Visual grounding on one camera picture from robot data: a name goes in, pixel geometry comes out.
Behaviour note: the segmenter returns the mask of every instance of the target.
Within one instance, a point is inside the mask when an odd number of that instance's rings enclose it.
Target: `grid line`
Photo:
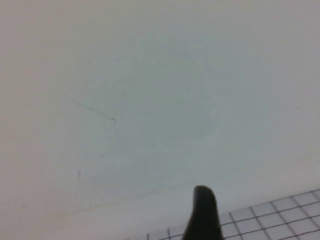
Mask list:
[[[318,223],[316,223],[316,221],[307,213],[306,210],[304,210],[304,208],[300,205],[300,203],[292,196],[292,201],[294,201],[295,204],[297,204],[300,208],[301,211],[304,213],[304,215],[307,216],[307,218],[310,218],[311,222],[316,226],[316,228],[319,230],[320,226],[318,225]]]
[[[256,221],[258,222],[259,226],[261,229],[263,229],[263,232],[264,234],[266,235],[266,237],[269,239],[269,240],[272,240],[269,233],[267,232],[267,230],[264,228],[264,226],[261,224],[259,218],[257,217],[255,211],[253,210],[252,206],[249,207],[250,211],[252,212],[253,216],[256,218]]]
[[[293,235],[298,239],[301,240],[300,237],[297,235],[297,233],[293,230],[293,228],[289,225],[290,222],[287,222],[286,219],[284,218],[284,216],[281,214],[280,211],[278,211],[278,208],[276,207],[276,205],[271,201],[270,202],[271,206],[274,208],[275,212],[279,215],[279,217],[282,219],[282,221],[284,222],[284,224],[290,229],[290,231],[293,233]]]
[[[245,219],[241,219],[241,220],[235,220],[234,216],[233,216],[233,212],[229,212],[228,215],[230,216],[230,219],[231,221],[229,220],[229,222],[227,223],[223,223],[221,224],[221,226],[225,226],[225,225],[234,225],[235,229],[236,229],[236,232],[237,234],[236,235],[228,235],[228,237],[225,237],[224,239],[225,240],[230,240],[231,238],[234,238],[236,236],[239,236],[241,240],[245,240],[244,238],[244,235],[247,235],[247,234],[250,234],[250,233],[254,233],[254,232],[259,232],[259,231],[262,231],[265,236],[267,237],[268,240],[274,240],[268,233],[268,229],[271,229],[271,228],[275,228],[275,227],[279,227],[279,226],[287,226],[290,230],[290,232],[293,234],[293,236],[286,236],[286,237],[283,237],[283,238],[277,238],[277,240],[286,240],[286,239],[290,239],[290,238],[294,238],[296,237],[298,240],[301,240],[300,236],[303,236],[303,235],[307,235],[307,234],[311,234],[311,233],[315,233],[315,232],[319,232],[320,233],[320,226],[319,224],[317,224],[317,222],[313,219],[313,218],[316,218],[316,217],[319,217],[320,214],[318,215],[314,215],[314,216],[310,216],[307,211],[303,208],[305,206],[309,206],[309,205],[313,205],[313,204],[318,204],[320,203],[320,197],[316,194],[316,191],[319,191],[320,189],[316,189],[316,190],[312,190],[312,191],[308,191],[308,192],[304,192],[304,193],[299,193],[299,194],[296,194],[296,195],[293,195],[293,196],[288,196],[288,197],[283,197],[283,198],[280,198],[280,199],[276,199],[276,200],[273,200],[273,201],[269,201],[269,202],[266,202],[266,204],[270,204],[273,208],[273,210],[275,212],[270,212],[270,213],[266,213],[266,214],[261,214],[261,215],[257,215],[254,208],[253,207],[249,207],[248,209],[250,210],[250,212],[252,213],[253,217],[247,217]],[[296,199],[295,199],[295,196],[300,196],[300,195],[307,195],[307,194],[311,194],[314,199],[316,200],[316,202],[311,202],[311,203],[307,203],[307,204],[300,204]],[[291,200],[293,203],[291,203],[291,206],[289,208],[285,208],[285,209],[282,209],[282,210],[279,210],[278,207],[275,205],[275,202],[276,201],[279,201],[279,200],[284,200],[284,199],[287,199],[287,200]],[[286,211],[290,211],[290,210],[294,210],[294,209],[300,209],[303,214],[304,214],[304,218],[297,218],[295,220],[286,220],[285,217],[282,215],[282,212]],[[283,223],[281,224],[277,224],[277,225],[272,225],[272,226],[268,226],[268,227],[264,227],[262,222],[260,221],[260,218],[261,217],[265,217],[265,216],[269,216],[269,215],[273,215],[273,214],[277,214],[281,220],[283,221]],[[237,223],[239,222],[243,222],[243,221],[247,221],[247,220],[251,220],[251,219],[256,219],[260,229],[256,229],[256,230],[252,230],[252,231],[248,231],[248,232],[245,232],[245,233],[241,233]],[[298,221],[303,221],[303,220],[306,220],[306,219],[310,219],[311,222],[313,223],[313,225],[316,227],[316,230],[310,230],[310,231],[306,231],[306,232],[303,232],[301,234],[297,234],[297,232],[295,231],[294,229],[294,226],[291,226],[290,224],[291,223],[294,223],[294,222],[298,222]],[[175,235],[171,235],[171,231],[170,231],[170,228],[167,228],[167,236],[168,237],[165,237],[165,238],[160,238],[158,240],[171,240],[172,238],[175,238],[175,237],[182,237],[183,236],[183,232],[181,232],[181,234],[175,234]],[[146,240],[149,240],[149,233],[147,235],[144,235],[146,237],[144,237],[144,239]]]
[[[237,233],[238,233],[238,235],[236,235],[236,236],[240,236],[241,240],[244,240],[244,237],[242,236],[242,234],[241,234],[241,232],[240,232],[240,229],[239,229],[239,227],[238,227],[237,224],[236,224],[236,221],[235,221],[234,216],[232,216],[232,213],[231,213],[231,212],[229,212],[229,215],[230,215],[230,218],[231,218],[231,220],[232,220],[232,224],[234,224],[235,229],[236,229],[236,231],[237,231]]]

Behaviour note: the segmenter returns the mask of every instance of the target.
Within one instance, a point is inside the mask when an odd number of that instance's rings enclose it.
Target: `grid paper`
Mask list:
[[[320,189],[220,216],[225,240],[320,240]],[[181,240],[186,225],[128,240]]]

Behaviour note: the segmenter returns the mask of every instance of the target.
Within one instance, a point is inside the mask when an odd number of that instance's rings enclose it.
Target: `faint mark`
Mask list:
[[[79,183],[81,180],[81,171],[78,169],[78,179],[77,179],[77,182]]]
[[[58,93],[58,95],[60,95],[61,97],[65,98],[66,100],[74,103],[75,105],[78,105],[79,107],[81,107],[83,109],[91,111],[91,112],[93,112],[93,113],[95,113],[95,114],[97,114],[97,115],[99,115],[99,116],[101,116],[101,117],[103,117],[105,119],[109,119],[109,120],[112,120],[112,121],[116,122],[115,118],[109,117],[108,115],[104,114],[103,112],[100,112],[99,110],[97,110],[97,109],[95,109],[95,108],[93,108],[91,106],[87,106],[87,105],[83,104],[82,102],[80,102],[80,101],[78,101],[76,99],[73,99],[71,97],[68,97],[68,96],[60,94],[60,93]]]

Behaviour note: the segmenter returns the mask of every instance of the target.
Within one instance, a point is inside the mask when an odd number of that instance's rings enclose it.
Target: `black object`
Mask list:
[[[193,210],[182,240],[223,240],[216,197],[206,186],[196,186]]]

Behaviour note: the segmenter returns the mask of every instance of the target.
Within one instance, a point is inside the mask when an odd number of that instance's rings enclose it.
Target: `white surface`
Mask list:
[[[0,3],[3,240],[120,239],[318,187],[320,2]]]

